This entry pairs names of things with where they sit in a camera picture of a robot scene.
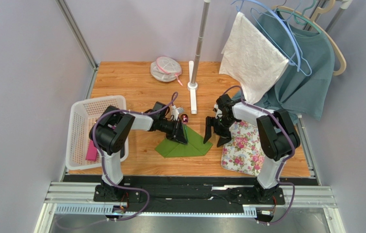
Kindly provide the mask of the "rainbow metallic spoon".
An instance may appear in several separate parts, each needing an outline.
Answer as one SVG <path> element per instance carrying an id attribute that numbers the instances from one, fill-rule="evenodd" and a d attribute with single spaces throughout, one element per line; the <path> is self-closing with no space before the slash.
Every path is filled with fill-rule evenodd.
<path id="1" fill-rule="evenodd" d="M 187 125 L 188 122 L 189 122 L 188 115 L 187 114 L 182 114 L 181 115 L 181 121 L 182 121 L 182 124 Z"/>

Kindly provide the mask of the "green paper napkin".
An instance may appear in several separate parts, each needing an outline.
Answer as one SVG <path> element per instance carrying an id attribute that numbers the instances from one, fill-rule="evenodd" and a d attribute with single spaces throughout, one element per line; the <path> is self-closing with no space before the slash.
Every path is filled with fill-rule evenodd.
<path id="1" fill-rule="evenodd" d="M 188 126 L 185 129 L 185 135 L 188 138 L 187 145 L 164 139 L 155 148 L 155 151 L 164 158 L 205 156 L 213 144 L 211 142 L 204 144 L 204 138 L 200 134 Z"/>

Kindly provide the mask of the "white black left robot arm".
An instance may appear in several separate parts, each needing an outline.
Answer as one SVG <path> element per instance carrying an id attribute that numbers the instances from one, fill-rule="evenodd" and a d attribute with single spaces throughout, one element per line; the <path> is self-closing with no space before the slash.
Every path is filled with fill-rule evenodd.
<path id="1" fill-rule="evenodd" d="M 120 152 L 126 146 L 131 130 L 160 131 L 166 139 L 179 144 L 188 144 L 181 120 L 166 118 L 170 107 L 156 102 L 154 107 L 143 112 L 130 112 L 109 105 L 90 130 L 89 138 L 101 157 L 102 182 L 96 187 L 97 197 L 120 200 L 125 191 L 119 188 L 123 181 Z"/>

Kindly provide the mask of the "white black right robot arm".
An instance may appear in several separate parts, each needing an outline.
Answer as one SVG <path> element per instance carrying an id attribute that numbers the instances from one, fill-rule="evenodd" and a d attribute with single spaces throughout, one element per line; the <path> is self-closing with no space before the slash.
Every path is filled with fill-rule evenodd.
<path id="1" fill-rule="evenodd" d="M 250 104 L 244 98 L 233 100 L 227 94 L 216 100 L 215 111 L 216 116 L 206 117 L 204 143 L 214 133 L 219 136 L 219 147 L 229 143 L 232 140 L 230 127 L 235 122 L 245 121 L 257 127 L 266 157 L 251 195 L 258 202 L 268 200 L 280 185 L 284 164 L 300 146 L 300 138 L 289 113 L 285 109 L 270 111 Z"/>

